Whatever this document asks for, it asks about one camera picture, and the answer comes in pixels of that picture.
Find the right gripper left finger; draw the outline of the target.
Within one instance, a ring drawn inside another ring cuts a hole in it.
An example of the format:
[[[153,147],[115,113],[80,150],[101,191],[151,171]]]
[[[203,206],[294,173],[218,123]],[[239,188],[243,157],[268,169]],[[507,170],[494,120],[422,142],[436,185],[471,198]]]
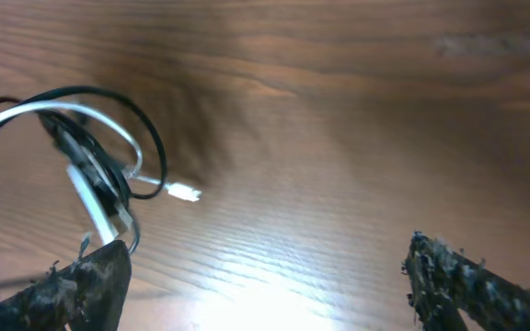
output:
[[[0,330],[116,331],[132,277],[115,240],[65,268],[0,281]]]

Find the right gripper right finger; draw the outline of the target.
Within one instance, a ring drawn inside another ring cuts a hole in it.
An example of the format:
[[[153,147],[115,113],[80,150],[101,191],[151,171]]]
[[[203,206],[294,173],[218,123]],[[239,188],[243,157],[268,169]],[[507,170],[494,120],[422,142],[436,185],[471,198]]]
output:
[[[424,330],[466,330],[461,312],[484,330],[530,330],[530,291],[421,232],[402,263],[409,305]]]

